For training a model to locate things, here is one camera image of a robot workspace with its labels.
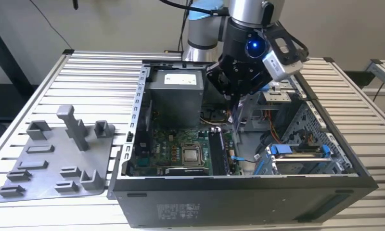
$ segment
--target gray mounting plate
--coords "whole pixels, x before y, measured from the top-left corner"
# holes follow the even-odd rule
[[[23,175],[15,178],[15,180],[13,178],[13,181],[9,179],[5,181],[0,191],[3,191],[7,196],[2,197],[0,195],[0,202],[98,195],[103,192],[113,136],[97,139],[94,126],[85,126],[85,128],[87,130],[85,140],[89,149],[83,152],[78,151],[73,139],[67,137],[66,127],[51,128],[50,131],[43,131],[46,140],[27,140],[11,172],[18,173],[22,171],[22,168],[17,168],[22,162],[21,166],[26,168],[30,176]],[[109,129],[114,131],[115,128],[113,125],[109,125]],[[53,145],[53,152],[26,153],[30,146],[50,145]],[[39,167],[39,163],[45,161],[47,162],[46,166]],[[75,174],[75,169],[71,170],[74,167],[79,169],[79,172]],[[62,168],[67,170],[63,176],[75,176],[62,177],[59,174]],[[79,181],[83,171],[86,173],[83,174],[83,181]],[[97,177],[98,180],[90,182],[94,171],[97,171],[99,177]],[[73,181],[71,184],[74,185],[69,190],[67,184],[70,184],[70,181]],[[86,184],[85,186],[89,190],[83,189],[81,182]],[[21,187],[21,191],[14,190],[17,186]]]

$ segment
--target black side panel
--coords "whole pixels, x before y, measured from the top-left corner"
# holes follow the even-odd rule
[[[367,189],[359,189],[342,200],[337,195],[333,197],[335,189],[330,188],[114,194],[130,227],[153,228],[298,223],[297,218],[311,211],[317,215],[307,217],[313,222],[322,222],[367,192]]]

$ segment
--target wall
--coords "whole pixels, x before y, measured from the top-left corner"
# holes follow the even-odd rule
[[[175,49],[183,11],[157,0],[34,0],[73,49]],[[27,0],[0,0],[0,35],[33,83],[39,83],[67,46]]]

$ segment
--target black connector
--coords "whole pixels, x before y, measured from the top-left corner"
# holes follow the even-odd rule
[[[131,142],[133,141],[133,137],[134,137],[134,134],[129,131],[127,134],[126,134],[126,142]]]

